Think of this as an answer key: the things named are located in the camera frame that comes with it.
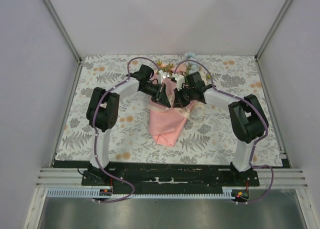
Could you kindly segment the cream ribbon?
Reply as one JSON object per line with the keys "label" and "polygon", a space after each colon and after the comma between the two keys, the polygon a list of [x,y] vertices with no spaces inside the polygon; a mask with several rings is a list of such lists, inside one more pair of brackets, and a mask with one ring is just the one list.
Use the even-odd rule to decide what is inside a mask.
{"label": "cream ribbon", "polygon": [[149,109],[151,113],[161,115],[162,117],[166,117],[166,116],[173,117],[174,115],[178,115],[187,119],[190,118],[192,114],[192,110],[195,106],[195,102],[192,101],[189,105],[183,108],[180,108],[180,107],[173,107],[173,102],[174,102],[173,95],[170,95],[168,99],[169,99],[171,108],[152,102],[151,99],[149,100],[146,108]]}

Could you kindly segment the pink wrapping paper sheet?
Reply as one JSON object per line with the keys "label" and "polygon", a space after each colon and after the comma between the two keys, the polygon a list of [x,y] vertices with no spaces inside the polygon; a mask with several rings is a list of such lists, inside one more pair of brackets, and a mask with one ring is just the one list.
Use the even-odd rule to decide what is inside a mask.
{"label": "pink wrapping paper sheet", "polygon": [[173,147],[187,120],[179,115],[161,116],[149,111],[149,133],[157,144]]}

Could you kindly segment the orange fake rose stem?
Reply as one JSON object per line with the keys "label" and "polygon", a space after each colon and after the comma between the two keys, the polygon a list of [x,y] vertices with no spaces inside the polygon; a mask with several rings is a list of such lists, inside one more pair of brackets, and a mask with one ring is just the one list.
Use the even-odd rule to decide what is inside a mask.
{"label": "orange fake rose stem", "polygon": [[158,70],[156,72],[157,75],[160,74],[160,71],[171,75],[175,70],[175,65],[173,63],[164,63],[161,60],[158,60],[156,64],[158,65]]}

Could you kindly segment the blue fake hydrangea stem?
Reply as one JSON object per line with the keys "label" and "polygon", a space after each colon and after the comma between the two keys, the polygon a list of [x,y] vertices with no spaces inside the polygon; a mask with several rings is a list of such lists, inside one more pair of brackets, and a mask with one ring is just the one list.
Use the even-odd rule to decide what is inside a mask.
{"label": "blue fake hydrangea stem", "polygon": [[185,65],[187,67],[187,74],[199,72],[201,70],[201,66],[197,63],[198,57],[193,52],[187,52],[184,54],[184,59],[187,60]]}

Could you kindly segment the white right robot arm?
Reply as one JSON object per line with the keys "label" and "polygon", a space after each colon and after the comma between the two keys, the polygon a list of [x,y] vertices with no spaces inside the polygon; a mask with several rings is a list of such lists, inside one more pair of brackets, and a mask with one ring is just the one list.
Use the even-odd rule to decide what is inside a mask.
{"label": "white right robot arm", "polygon": [[174,73],[171,79],[174,89],[174,108],[184,108],[192,101],[219,107],[229,112],[231,127],[237,138],[236,151],[231,162],[229,180],[235,186],[247,180],[246,171],[253,167],[255,147],[268,135],[269,123],[258,98],[250,94],[239,97],[205,84],[199,72],[187,76]]}

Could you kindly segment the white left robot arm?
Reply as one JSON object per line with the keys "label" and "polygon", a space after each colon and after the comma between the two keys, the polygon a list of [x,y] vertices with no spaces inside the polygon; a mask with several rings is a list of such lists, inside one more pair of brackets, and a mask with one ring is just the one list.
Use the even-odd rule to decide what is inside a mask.
{"label": "white left robot arm", "polygon": [[152,79],[154,70],[142,65],[139,71],[129,73],[124,81],[106,90],[96,87],[91,95],[86,112],[89,125],[94,129],[93,153],[90,164],[97,168],[93,180],[103,186],[110,181],[110,173],[104,168],[109,164],[109,143],[112,128],[118,120],[121,100],[142,92],[150,96],[151,101],[160,106],[171,107],[166,93],[166,84]]}

